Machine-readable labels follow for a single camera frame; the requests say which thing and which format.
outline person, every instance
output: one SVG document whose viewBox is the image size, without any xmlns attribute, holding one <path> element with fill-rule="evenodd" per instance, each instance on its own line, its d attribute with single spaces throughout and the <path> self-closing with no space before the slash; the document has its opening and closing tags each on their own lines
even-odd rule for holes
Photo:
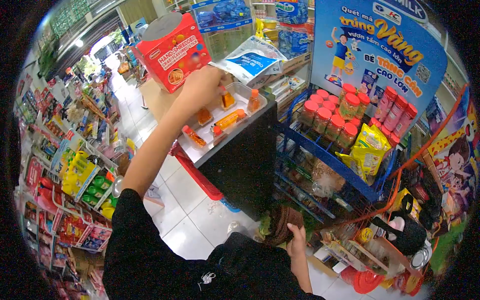
<svg viewBox="0 0 480 300">
<path fill-rule="evenodd" d="M 190 74 L 132 159 L 105 256 L 109 299 L 323 299 L 312 294 L 304 227 L 288 224 L 286 251 L 232 232 L 206 260 L 185 260 L 163 242 L 142 203 L 186 121 L 221 95 L 223 75 L 212 66 Z"/>
</svg>

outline black shirt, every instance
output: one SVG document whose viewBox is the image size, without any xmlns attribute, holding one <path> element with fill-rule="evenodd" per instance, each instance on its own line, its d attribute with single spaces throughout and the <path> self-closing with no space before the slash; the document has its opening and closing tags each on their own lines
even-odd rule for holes
<svg viewBox="0 0 480 300">
<path fill-rule="evenodd" d="M 233 232 L 207 260 L 185 260 L 160 238 L 134 190 L 112 218 L 103 284 L 110 299 L 323 299 L 303 292 L 281 248 Z"/>
</svg>

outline red basket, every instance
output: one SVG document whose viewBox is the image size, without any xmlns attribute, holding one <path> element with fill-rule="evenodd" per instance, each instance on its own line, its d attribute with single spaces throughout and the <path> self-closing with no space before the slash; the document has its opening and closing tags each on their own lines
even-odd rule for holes
<svg viewBox="0 0 480 300">
<path fill-rule="evenodd" d="M 169 154 L 177 158 L 180 164 L 187 170 L 193 180 L 195 180 L 210 199 L 218 201 L 223 198 L 223 194 L 195 167 L 178 142 L 172 146 Z"/>
</svg>

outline hand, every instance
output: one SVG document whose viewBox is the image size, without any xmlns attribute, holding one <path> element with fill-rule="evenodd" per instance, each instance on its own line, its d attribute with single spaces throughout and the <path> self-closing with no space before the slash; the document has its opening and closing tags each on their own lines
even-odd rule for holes
<svg viewBox="0 0 480 300">
<path fill-rule="evenodd" d="M 222 94 L 219 85 L 224 77 L 225 72 L 209 65 L 193 71 L 185 80 L 174 105 L 187 113 L 188 117 L 192 116 Z"/>
</svg>

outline advertising banner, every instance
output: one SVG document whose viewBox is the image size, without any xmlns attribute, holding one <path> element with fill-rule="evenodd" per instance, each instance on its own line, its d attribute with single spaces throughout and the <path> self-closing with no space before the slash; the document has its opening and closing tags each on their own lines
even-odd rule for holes
<svg viewBox="0 0 480 300">
<path fill-rule="evenodd" d="M 351 84 L 374 105 L 390 86 L 417 108 L 413 125 L 437 91 L 447 57 L 428 31 L 390 2 L 316 3 L 322 9 L 315 10 L 311 82 L 337 96 Z M 408 2 L 407 9 L 420 7 Z"/>
</svg>

